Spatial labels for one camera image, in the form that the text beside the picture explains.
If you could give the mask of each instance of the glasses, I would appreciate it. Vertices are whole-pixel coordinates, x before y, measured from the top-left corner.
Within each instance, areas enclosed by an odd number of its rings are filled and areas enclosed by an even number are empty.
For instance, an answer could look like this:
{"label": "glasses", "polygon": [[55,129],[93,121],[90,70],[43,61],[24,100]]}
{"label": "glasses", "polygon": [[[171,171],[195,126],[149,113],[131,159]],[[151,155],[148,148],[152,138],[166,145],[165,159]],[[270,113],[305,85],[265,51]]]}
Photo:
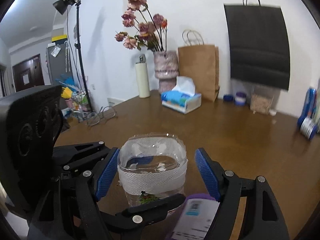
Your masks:
{"label": "glasses", "polygon": [[91,117],[88,116],[87,119],[87,125],[88,126],[94,126],[96,124],[98,124],[101,120],[105,120],[105,122],[109,119],[111,119],[112,117],[116,116],[116,110],[112,107],[112,106],[106,106],[105,108],[101,107],[99,113],[91,113]]}

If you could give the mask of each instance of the blue lid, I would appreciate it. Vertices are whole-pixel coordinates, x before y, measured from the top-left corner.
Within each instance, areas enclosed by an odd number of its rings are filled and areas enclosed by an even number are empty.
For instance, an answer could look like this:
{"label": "blue lid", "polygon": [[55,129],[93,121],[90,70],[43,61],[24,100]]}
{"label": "blue lid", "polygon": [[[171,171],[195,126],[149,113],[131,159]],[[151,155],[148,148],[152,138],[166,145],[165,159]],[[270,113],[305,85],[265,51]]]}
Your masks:
{"label": "blue lid", "polygon": [[317,133],[318,127],[316,125],[314,125],[312,132],[310,134],[309,140],[311,140]]}
{"label": "blue lid", "polygon": [[223,96],[223,101],[232,102],[233,101],[233,95],[231,95],[231,94],[224,95]]}
{"label": "blue lid", "polygon": [[297,122],[297,125],[298,125],[299,129],[301,128],[304,119],[305,119],[305,116],[300,116],[299,117],[298,122]]}

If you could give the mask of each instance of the bottle sticker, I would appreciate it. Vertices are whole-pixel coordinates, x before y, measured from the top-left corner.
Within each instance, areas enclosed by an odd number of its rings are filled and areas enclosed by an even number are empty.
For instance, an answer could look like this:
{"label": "bottle sticker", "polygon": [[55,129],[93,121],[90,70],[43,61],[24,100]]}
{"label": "bottle sticker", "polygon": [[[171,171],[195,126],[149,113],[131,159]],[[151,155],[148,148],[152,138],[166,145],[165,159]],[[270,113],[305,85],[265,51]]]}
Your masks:
{"label": "bottle sticker", "polygon": [[211,199],[189,199],[171,238],[176,240],[203,240],[218,207],[219,202]]}

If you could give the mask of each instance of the tissue box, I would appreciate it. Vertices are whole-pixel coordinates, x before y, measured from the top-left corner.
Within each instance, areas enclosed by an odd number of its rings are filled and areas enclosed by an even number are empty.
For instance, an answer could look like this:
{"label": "tissue box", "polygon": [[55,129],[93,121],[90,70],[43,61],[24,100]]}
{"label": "tissue box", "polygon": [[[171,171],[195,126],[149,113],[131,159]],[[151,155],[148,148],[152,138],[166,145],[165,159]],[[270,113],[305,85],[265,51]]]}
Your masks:
{"label": "tissue box", "polygon": [[166,91],[161,94],[162,105],[187,114],[201,106],[201,94],[193,97],[178,91]]}

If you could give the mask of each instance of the blue gripper pad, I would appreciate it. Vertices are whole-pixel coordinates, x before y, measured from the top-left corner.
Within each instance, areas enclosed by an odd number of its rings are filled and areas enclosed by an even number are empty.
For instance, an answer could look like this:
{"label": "blue gripper pad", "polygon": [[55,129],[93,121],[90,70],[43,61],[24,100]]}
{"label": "blue gripper pad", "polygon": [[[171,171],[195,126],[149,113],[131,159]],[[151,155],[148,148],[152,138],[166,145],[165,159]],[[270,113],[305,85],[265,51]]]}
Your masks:
{"label": "blue gripper pad", "polygon": [[216,201],[220,201],[221,194],[218,179],[199,149],[195,152],[195,162],[209,195],[214,197]]}
{"label": "blue gripper pad", "polygon": [[111,182],[117,173],[117,159],[120,149],[117,149],[110,158],[108,164],[104,168],[97,182],[97,191],[95,193],[96,200],[99,201],[107,195]]}

